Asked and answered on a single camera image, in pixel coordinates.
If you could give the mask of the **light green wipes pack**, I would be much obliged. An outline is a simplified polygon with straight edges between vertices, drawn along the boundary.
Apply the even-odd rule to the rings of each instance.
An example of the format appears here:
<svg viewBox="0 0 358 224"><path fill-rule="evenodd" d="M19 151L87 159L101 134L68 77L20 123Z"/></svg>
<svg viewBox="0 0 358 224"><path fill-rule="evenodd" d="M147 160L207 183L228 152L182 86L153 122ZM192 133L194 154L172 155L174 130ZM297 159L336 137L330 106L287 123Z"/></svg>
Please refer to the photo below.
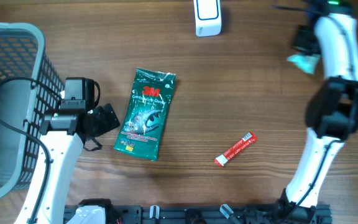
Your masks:
<svg viewBox="0 0 358 224"><path fill-rule="evenodd" d="M315 68L320 60L321 56L319 54L305 55L305 54L294 54L287 58L288 62L293 63L303 72L314 75Z"/></svg>

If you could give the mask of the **green 3M glove packet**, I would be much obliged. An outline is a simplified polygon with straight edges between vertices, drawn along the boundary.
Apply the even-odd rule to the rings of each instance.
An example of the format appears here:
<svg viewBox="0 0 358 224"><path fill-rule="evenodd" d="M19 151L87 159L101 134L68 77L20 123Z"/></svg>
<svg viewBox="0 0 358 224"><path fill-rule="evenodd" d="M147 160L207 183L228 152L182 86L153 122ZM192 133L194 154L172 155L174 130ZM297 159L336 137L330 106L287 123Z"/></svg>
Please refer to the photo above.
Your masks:
<svg viewBox="0 0 358 224"><path fill-rule="evenodd" d="M176 75L138 68L121 130L114 149L156 161L167 114L175 91Z"/></svg>

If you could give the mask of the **red snack packet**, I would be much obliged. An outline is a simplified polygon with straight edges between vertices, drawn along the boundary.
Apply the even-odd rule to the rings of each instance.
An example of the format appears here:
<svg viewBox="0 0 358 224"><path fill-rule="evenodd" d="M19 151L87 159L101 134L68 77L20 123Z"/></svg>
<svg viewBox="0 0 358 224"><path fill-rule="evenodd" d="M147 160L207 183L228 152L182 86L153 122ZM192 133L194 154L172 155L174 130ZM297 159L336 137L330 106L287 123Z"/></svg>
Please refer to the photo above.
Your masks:
<svg viewBox="0 0 358 224"><path fill-rule="evenodd" d="M230 147L227 151L225 151L220 156L216 157L214 159L214 163L217 164L219 167L224 167L226 163L228 163L231 159L236 157L245 148L255 143L257 140L258 137L254 133L248 132L244 137L238 140L238 142L236 142L235 145Z"/></svg>

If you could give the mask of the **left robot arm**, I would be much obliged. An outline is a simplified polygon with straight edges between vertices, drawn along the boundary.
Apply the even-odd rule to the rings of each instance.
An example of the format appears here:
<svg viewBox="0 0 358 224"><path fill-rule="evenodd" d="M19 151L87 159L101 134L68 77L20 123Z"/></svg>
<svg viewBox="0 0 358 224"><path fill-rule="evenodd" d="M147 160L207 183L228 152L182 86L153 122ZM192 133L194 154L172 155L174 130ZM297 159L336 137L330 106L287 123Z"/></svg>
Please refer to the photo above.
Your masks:
<svg viewBox="0 0 358 224"><path fill-rule="evenodd" d="M99 105L99 84L67 78L58 108L45 112L40 153L16 223L63 223L71 177L86 141L119 127L110 104Z"/></svg>

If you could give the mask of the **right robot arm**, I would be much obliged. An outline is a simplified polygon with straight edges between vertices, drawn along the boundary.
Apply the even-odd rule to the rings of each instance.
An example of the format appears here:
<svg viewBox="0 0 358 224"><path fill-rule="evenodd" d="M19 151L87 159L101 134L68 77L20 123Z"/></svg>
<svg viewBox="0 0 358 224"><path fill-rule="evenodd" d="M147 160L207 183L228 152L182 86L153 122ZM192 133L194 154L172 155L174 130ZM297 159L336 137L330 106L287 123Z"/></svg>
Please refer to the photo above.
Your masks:
<svg viewBox="0 0 358 224"><path fill-rule="evenodd" d="M305 113L305 148L290 183L269 207L271 223L329 223L319 191L336 154L358 130L357 16L348 1L308 1L309 23L292 47L302 69L323 60L324 82Z"/></svg>

